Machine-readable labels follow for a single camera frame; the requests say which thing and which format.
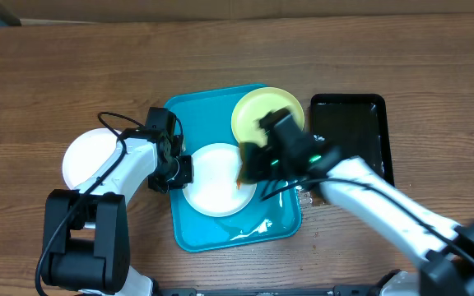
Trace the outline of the white plate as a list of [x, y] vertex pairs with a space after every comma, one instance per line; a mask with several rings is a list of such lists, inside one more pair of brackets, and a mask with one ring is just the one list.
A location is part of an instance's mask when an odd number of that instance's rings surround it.
[[195, 151], [193, 182], [183, 189], [188, 204], [211, 217], [226, 217], [243, 210], [252, 200], [256, 184], [237, 182], [242, 161], [239, 148], [214, 143]]
[[116, 149], [117, 137], [107, 128], [81, 134], [67, 148], [62, 162], [63, 180], [69, 189], [85, 182]]

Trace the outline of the green yellow sponge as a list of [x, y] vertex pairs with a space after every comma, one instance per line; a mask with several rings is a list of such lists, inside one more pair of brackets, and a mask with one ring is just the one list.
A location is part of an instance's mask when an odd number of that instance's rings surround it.
[[252, 142], [241, 142], [239, 144], [239, 157], [241, 165], [236, 182], [242, 184], [253, 184], [261, 180], [260, 157], [261, 147]]

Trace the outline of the light green plate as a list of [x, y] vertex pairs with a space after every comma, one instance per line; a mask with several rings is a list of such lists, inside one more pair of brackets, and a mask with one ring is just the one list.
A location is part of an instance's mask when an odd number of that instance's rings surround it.
[[258, 121], [270, 112], [287, 108], [301, 130], [304, 129], [304, 110], [291, 93], [276, 87], [262, 87], [250, 91], [235, 106], [231, 117], [231, 130], [238, 143], [267, 144], [265, 131]]

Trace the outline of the white plate front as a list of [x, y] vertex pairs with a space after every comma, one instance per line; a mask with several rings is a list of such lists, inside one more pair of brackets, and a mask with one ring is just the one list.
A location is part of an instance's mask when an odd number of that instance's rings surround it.
[[117, 137], [107, 128], [81, 134], [67, 148], [62, 162], [63, 180], [69, 189], [85, 182], [116, 149]]

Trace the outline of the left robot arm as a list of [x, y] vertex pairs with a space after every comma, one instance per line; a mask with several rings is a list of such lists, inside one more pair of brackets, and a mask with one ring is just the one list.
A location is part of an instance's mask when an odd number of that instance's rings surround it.
[[192, 181], [183, 141], [173, 132], [129, 128], [86, 181], [49, 194], [35, 271], [38, 294], [45, 285], [81, 295], [156, 294], [154, 280], [130, 263], [127, 205], [145, 179], [162, 193]]

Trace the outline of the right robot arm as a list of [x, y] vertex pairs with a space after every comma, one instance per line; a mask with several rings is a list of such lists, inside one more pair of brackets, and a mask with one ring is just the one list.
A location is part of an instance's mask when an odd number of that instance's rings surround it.
[[242, 143], [239, 153], [239, 183], [285, 179], [290, 187], [313, 188], [387, 239], [417, 269], [384, 277], [371, 294], [474, 295], [474, 222], [462, 226], [435, 214], [384, 181], [360, 157], [345, 158], [335, 146]]

